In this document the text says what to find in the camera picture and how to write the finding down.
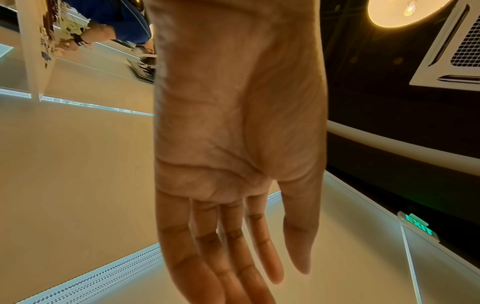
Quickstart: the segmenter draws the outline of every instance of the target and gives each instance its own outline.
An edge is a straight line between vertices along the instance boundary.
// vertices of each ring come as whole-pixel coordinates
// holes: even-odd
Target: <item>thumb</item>
[[[285,208],[285,245],[292,263],[304,274],[311,270],[311,250],[319,228],[324,170],[325,160],[322,160],[302,177],[278,182]]]

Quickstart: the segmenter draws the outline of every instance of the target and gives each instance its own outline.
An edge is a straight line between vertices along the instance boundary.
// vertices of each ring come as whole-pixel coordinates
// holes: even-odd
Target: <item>ceiling vent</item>
[[[459,0],[410,84],[480,91],[480,1]]]

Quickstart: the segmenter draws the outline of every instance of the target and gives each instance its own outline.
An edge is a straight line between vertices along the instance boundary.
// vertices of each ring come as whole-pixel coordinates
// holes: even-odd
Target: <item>exit sign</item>
[[[405,225],[409,226],[415,226],[416,228],[420,229],[424,233],[428,234],[429,236],[435,238],[436,240],[439,240],[439,237],[435,232],[433,232],[430,228],[428,228],[428,223],[416,216],[415,214],[411,213],[410,215],[407,215],[403,212],[399,212],[397,214],[398,218],[400,221],[402,221]]]

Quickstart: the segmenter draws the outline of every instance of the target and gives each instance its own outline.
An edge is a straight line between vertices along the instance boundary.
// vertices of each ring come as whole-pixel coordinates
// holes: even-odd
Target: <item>watch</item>
[[[76,44],[78,44],[78,46],[80,47],[84,47],[84,46],[87,46],[89,45],[88,43],[86,43],[82,37],[78,34],[72,34],[72,37],[73,37],[73,41],[75,41]]]

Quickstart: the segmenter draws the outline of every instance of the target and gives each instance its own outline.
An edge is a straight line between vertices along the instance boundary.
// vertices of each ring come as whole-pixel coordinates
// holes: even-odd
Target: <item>hand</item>
[[[295,12],[268,10],[274,1],[255,2],[260,10],[206,3],[150,3],[165,68],[155,83],[158,238],[190,303],[274,303],[242,219],[267,276],[280,283],[265,219],[277,180],[288,253],[309,273],[326,165],[318,3]]]
[[[73,39],[60,39],[60,42],[56,45],[57,48],[64,49],[65,51],[76,52],[80,46],[76,44]]]

